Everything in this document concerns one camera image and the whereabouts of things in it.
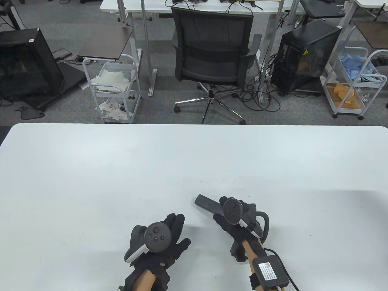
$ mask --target label sticker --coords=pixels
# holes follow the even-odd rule
[[[277,279],[274,270],[271,267],[270,263],[261,263],[259,264],[260,271],[263,274],[264,280],[274,280]]]

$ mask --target blue cloth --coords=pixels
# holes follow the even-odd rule
[[[360,55],[346,55],[342,58],[341,63],[343,64],[350,79],[354,81],[360,73],[362,66],[364,65],[364,60],[361,58]],[[372,74],[373,70],[374,66],[372,65],[372,63],[369,62],[363,73]]]

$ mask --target orange cloth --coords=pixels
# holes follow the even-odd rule
[[[346,94],[349,91],[349,86],[338,83],[336,87],[334,88],[334,93],[337,93],[338,96],[343,100],[346,96]],[[345,103],[351,104],[353,101],[355,101],[355,96],[354,96],[354,89],[350,92],[348,98],[346,98]]]

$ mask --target black handle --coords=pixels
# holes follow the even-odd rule
[[[260,241],[262,244],[265,242],[268,236],[268,231],[269,231],[269,217],[268,214],[262,211],[257,211],[256,212],[256,217],[262,217],[264,219],[264,229],[263,229],[263,236],[261,237]]]

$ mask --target brown tabletop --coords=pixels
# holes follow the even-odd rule
[[[374,49],[388,49],[388,23],[382,21],[354,22]]]
[[[132,27],[96,25],[77,55],[117,60],[132,32]]]

